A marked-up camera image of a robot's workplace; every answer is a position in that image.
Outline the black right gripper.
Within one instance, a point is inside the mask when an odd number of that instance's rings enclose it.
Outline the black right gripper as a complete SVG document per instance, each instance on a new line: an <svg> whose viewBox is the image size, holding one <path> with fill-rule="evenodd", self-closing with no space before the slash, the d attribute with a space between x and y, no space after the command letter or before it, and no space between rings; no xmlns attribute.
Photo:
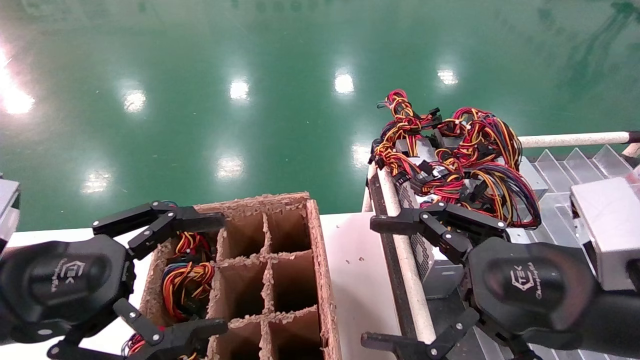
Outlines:
<svg viewBox="0 0 640 360"><path fill-rule="evenodd" d="M598 292L598 282L580 248L550 243L508 243L506 225L454 203L402 208L374 215L379 234L421 235L455 265L466 263L470 307L430 342L364 332L362 347L393 353L398 360L446 360L473 326L497 330L514 360L541 360L519 336L533 331L567 333L578 326ZM505 337L504 331L511 337Z"/></svg>

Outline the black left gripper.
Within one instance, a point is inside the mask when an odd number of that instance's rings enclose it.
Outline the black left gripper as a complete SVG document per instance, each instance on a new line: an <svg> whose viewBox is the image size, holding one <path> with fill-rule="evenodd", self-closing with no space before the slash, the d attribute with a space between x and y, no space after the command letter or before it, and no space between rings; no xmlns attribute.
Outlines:
<svg viewBox="0 0 640 360"><path fill-rule="evenodd" d="M203 341L228 331L222 318L160 328L128 302L142 260L179 233L219 231L221 212L151 202L94 221L90 239L46 241L10 247L1 255L1 344L34 344L64 337L48 349L51 360L176 360L196 353ZM128 249L112 239L135 230ZM144 340L123 355L82 348L83 338L107 328L117 316Z"/></svg>

